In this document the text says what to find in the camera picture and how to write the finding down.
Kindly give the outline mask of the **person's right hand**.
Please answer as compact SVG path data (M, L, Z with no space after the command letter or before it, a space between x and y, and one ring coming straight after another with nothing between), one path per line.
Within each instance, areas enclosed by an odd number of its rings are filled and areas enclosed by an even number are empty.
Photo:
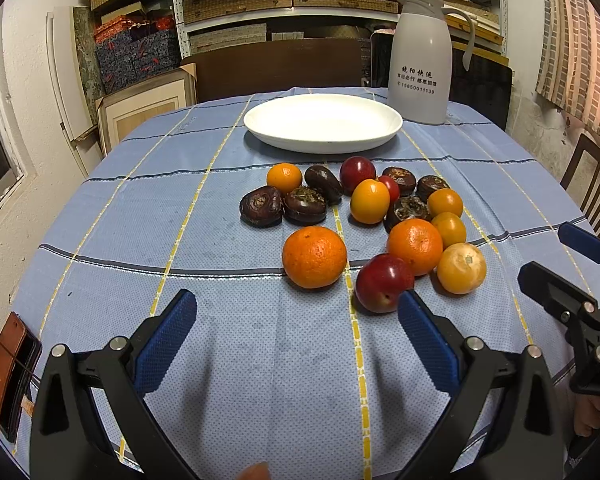
M576 395L573 430L579 437L591 437L594 430L600 429L600 396Z

